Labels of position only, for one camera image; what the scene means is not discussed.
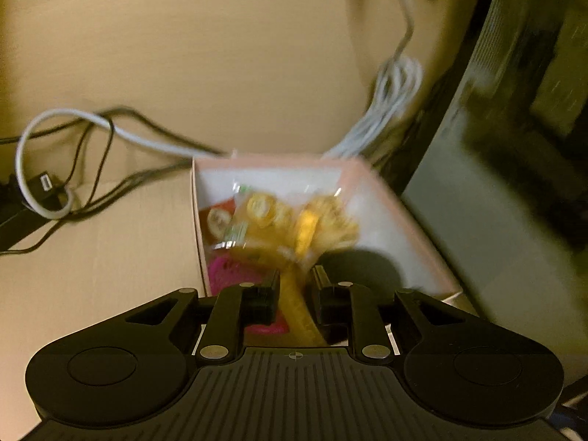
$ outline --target silver screw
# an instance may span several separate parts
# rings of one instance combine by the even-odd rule
[[[383,360],[390,356],[390,349],[381,344],[369,344],[368,346],[363,347],[362,353],[368,358]]]
[[[219,344],[210,344],[200,350],[200,355],[209,360],[220,360],[229,354],[229,350]]]

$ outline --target pink object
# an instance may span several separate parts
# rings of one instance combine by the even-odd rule
[[[208,278],[211,294],[218,295],[223,288],[237,285],[242,282],[261,283],[266,276],[266,271],[254,265],[238,262],[229,256],[221,255],[213,259],[208,265]],[[251,325],[245,329],[246,333],[280,334],[290,330],[282,312],[277,312],[276,321],[269,325]]]

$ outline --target power adapter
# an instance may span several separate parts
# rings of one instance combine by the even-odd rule
[[[29,180],[28,185],[33,197],[43,207],[61,209],[60,193],[63,190],[54,186],[46,172]],[[48,219],[28,208],[14,175],[10,176],[8,184],[0,183],[0,251],[8,250],[47,222]]]

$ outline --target open cardboard box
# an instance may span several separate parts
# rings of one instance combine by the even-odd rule
[[[398,198],[362,159],[310,156],[239,156],[195,159],[192,166],[194,227],[206,294],[211,294],[198,211],[233,196],[235,183],[277,197],[319,191],[336,193],[347,215],[360,225],[357,248],[386,256],[400,272],[402,285],[440,300],[462,293],[431,242]]]

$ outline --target triangular cutout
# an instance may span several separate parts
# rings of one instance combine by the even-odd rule
[[[463,323],[464,320],[458,318],[454,315],[451,315],[442,309],[436,307],[435,305],[429,305],[426,302],[422,302],[421,300],[418,301],[418,305],[420,311],[423,315],[427,318],[431,325],[441,326],[441,325],[453,325],[455,323]]]
[[[164,300],[155,306],[149,307],[142,312],[131,315],[126,320],[129,323],[139,323],[141,325],[159,325],[165,320],[168,313],[171,312],[172,308],[178,302],[177,299]]]

